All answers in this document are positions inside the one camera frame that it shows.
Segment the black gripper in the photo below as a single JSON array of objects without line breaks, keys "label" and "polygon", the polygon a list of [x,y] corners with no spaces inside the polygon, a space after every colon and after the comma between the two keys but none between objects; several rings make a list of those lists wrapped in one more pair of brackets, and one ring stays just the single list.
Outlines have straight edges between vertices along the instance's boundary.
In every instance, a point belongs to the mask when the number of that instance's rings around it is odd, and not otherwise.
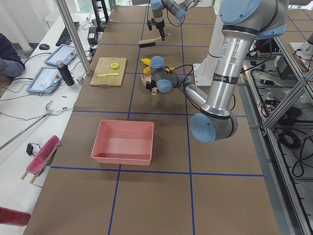
[{"label": "black gripper", "polygon": [[157,85],[154,80],[147,81],[146,82],[146,89],[149,90],[150,92],[156,92],[157,91]]},{"label": "black gripper", "polygon": [[147,26],[148,26],[148,29],[150,31],[152,31],[152,26],[155,26],[156,29],[159,30],[160,36],[161,37],[165,37],[165,33],[164,33],[165,23],[164,23],[164,20],[157,21],[156,18],[151,18],[150,20],[147,21]]}]

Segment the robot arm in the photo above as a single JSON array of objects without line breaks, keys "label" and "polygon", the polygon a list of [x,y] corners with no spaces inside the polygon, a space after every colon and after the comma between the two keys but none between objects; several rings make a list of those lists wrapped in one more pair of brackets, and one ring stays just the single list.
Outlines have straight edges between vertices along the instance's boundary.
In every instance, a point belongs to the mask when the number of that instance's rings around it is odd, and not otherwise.
[{"label": "robot arm", "polygon": [[176,3],[174,0],[150,0],[150,9],[152,10],[152,17],[147,20],[148,29],[151,31],[152,26],[155,26],[159,30],[161,40],[165,40],[164,33],[164,17],[163,10],[166,9],[170,12],[176,19],[183,20],[186,12],[192,8],[196,7],[201,0],[185,0],[182,3]]},{"label": "robot arm", "polygon": [[248,49],[258,39],[284,34],[287,27],[287,0],[224,0],[220,5],[224,40],[213,72],[210,91],[204,93],[188,76],[166,71],[161,56],[151,59],[151,80],[167,93],[180,89],[199,112],[191,118],[191,132],[200,142],[231,137],[238,122],[229,104]]}]

